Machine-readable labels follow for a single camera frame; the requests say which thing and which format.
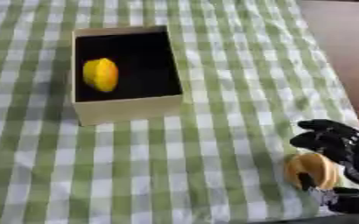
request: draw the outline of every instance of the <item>green checkered tablecloth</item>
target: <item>green checkered tablecloth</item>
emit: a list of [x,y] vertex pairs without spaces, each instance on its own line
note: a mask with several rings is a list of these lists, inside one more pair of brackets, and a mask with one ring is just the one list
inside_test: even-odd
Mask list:
[[[181,114],[80,127],[71,31],[124,25],[168,25]],[[282,175],[314,117],[359,126],[293,0],[0,0],[0,223],[327,214]]]

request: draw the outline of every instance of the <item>box rim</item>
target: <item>box rim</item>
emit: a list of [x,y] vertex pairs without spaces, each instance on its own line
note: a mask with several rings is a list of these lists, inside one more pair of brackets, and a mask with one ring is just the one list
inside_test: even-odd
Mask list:
[[[111,34],[78,34],[78,32],[101,32],[103,30],[110,30],[112,32],[119,31],[117,33],[111,33]],[[167,36],[169,38],[169,46],[171,49],[171,54],[174,60],[175,65],[175,72],[176,76],[179,82],[179,90],[180,94],[175,95],[162,95],[162,96],[152,96],[152,97],[143,97],[143,98],[134,98],[134,99],[121,99],[121,100],[105,100],[105,101],[76,101],[76,92],[75,92],[75,73],[76,73],[76,39],[79,37],[94,37],[94,36],[105,36],[105,35],[125,35],[125,34],[134,34],[134,33],[148,33],[148,32],[158,32],[158,31],[165,31],[167,33]],[[145,99],[157,99],[162,97],[173,97],[173,96],[183,96],[184,94],[184,88],[182,87],[182,81],[180,78],[180,73],[178,70],[178,61],[176,60],[176,56],[173,53],[174,49],[172,48],[172,41],[171,41],[171,33],[168,29],[168,26],[166,24],[164,25],[147,25],[147,26],[117,26],[117,27],[104,27],[104,28],[81,28],[81,29],[74,29],[72,31],[72,47],[71,47],[71,103],[97,103],[97,102],[123,102],[123,101],[134,101],[134,100],[145,100]]]

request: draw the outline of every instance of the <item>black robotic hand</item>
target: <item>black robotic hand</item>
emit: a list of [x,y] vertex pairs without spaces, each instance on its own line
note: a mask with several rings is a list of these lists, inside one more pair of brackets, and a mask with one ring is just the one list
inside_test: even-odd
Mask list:
[[[311,120],[299,122],[298,125],[308,130],[295,136],[291,144],[319,152],[337,164],[345,166],[344,174],[348,179],[359,184],[359,131],[345,124],[329,120]],[[312,181],[308,177],[300,177],[307,182],[304,190],[315,192]],[[336,187],[331,191],[319,191],[328,208],[335,212],[359,214],[359,190]]]

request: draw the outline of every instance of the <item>cardboard box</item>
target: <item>cardboard box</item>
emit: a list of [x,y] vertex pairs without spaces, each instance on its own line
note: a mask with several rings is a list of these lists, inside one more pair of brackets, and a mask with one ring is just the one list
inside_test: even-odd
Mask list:
[[[84,63],[100,58],[118,67],[110,93],[82,79]],[[83,126],[180,112],[182,87],[165,26],[75,30],[70,81],[71,103]]]

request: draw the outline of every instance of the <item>paper cup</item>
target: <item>paper cup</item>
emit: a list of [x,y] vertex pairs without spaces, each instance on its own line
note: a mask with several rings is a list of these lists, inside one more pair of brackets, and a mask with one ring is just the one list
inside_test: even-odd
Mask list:
[[332,189],[338,180],[336,164],[319,153],[296,155],[285,163],[285,178],[298,188],[302,188],[298,178],[302,172],[324,190]]
[[89,60],[83,67],[83,80],[99,91],[110,92],[118,82],[118,69],[109,59]]

